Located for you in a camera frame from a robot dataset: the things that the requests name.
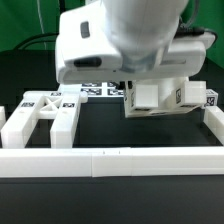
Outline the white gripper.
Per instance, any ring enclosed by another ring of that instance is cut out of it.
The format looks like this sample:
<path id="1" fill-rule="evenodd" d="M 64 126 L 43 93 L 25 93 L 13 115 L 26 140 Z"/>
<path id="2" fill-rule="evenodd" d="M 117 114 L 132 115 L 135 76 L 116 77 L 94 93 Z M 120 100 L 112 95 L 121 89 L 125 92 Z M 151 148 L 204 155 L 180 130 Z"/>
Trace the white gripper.
<path id="1" fill-rule="evenodd" d="M 81 20 L 62 22 L 56 39 L 56 79 L 60 84 L 90 81 L 123 82 L 197 74 L 206 42 L 176 38 L 170 31 L 125 28 Z"/>

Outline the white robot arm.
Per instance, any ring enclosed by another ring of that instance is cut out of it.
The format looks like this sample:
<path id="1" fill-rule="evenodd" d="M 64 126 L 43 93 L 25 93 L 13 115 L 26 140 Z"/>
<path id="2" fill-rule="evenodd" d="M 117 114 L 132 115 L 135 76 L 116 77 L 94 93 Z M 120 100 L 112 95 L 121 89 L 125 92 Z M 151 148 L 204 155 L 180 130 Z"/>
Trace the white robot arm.
<path id="1" fill-rule="evenodd" d="M 190 77 L 215 32 L 179 24 L 189 0 L 96 0 L 60 16 L 60 84 Z"/>

